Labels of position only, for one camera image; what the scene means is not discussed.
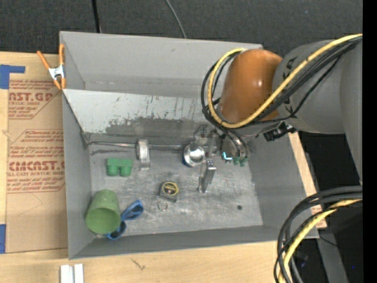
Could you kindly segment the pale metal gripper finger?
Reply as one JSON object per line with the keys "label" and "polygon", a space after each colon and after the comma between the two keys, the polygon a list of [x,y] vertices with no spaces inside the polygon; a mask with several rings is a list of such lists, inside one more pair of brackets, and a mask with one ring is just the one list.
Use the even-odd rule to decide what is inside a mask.
{"label": "pale metal gripper finger", "polygon": [[202,163],[199,175],[199,185],[197,187],[197,190],[200,193],[207,192],[207,188],[212,183],[216,170],[217,167],[212,159],[206,160]]}
{"label": "pale metal gripper finger", "polygon": [[194,132],[194,144],[205,146],[208,142],[208,125],[200,124]]}

